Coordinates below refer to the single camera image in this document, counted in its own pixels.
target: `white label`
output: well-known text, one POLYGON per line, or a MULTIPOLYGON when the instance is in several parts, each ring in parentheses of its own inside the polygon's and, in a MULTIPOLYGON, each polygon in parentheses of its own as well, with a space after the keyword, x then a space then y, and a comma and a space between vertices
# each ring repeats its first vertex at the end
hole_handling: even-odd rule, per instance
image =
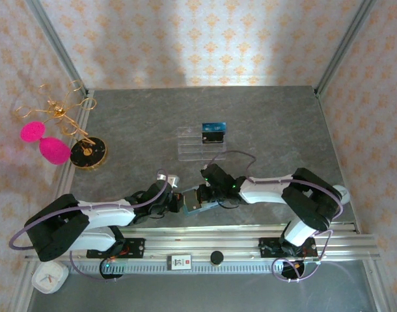
POLYGON ((172 255, 169 257, 170 270, 191 270, 191 255, 172 255))

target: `round black base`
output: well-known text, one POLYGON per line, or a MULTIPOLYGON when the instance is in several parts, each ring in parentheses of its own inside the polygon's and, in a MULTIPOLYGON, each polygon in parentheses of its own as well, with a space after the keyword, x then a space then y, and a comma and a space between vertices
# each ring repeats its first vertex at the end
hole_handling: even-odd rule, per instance
POLYGON ((71 149, 70 160, 74 166, 80 169, 95 169, 105 160, 107 148, 105 142, 99 138, 89 138, 96 144, 90 144, 80 140, 71 149))

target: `white clock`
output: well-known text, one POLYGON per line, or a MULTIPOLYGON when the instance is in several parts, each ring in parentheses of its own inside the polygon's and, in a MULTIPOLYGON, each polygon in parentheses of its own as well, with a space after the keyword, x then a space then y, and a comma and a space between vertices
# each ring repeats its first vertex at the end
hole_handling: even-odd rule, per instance
POLYGON ((41 263, 32 276, 32 285, 44 294, 60 289, 68 276, 68 268, 57 261, 41 263))

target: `gray table surface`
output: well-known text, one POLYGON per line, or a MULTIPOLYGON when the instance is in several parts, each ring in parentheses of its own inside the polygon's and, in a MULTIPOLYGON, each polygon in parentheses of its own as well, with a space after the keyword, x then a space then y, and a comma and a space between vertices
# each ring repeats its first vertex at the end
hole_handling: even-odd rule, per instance
MULTIPOLYGON (((342 176, 322 111, 310 86, 233 86, 95 91, 97 107, 87 131, 103 139, 106 162, 95 171, 76 170, 71 192, 78 200, 114 201, 146 190, 165 168, 180 177, 179 189, 203 183, 204 161, 179 161, 177 127, 226 122, 230 150, 258 157, 255 177, 280 177, 306 167, 328 183, 342 176)), ((228 155, 219 165, 242 176, 249 159, 228 155)), ((285 205, 258 203, 195 216, 167 214, 138 225, 144 228, 284 224, 294 213, 285 205)), ((353 222, 349 205, 339 221, 353 222)))
POLYGON ((28 312, 373 312, 361 261, 324 262, 300 283, 272 275, 132 275, 96 283, 71 274, 55 294, 34 290, 28 312))

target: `pink sponge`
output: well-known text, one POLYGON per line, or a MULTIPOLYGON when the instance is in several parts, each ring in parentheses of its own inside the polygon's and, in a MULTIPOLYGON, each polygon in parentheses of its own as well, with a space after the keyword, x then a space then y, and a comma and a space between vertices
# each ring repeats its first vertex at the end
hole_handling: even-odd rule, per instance
POLYGON ((51 164, 64 164, 71 156, 70 148, 58 138, 41 138, 40 152, 51 164))
POLYGON ((21 130, 21 139, 25 142, 38 141, 45 133, 45 125, 42 122, 30 122, 21 130))

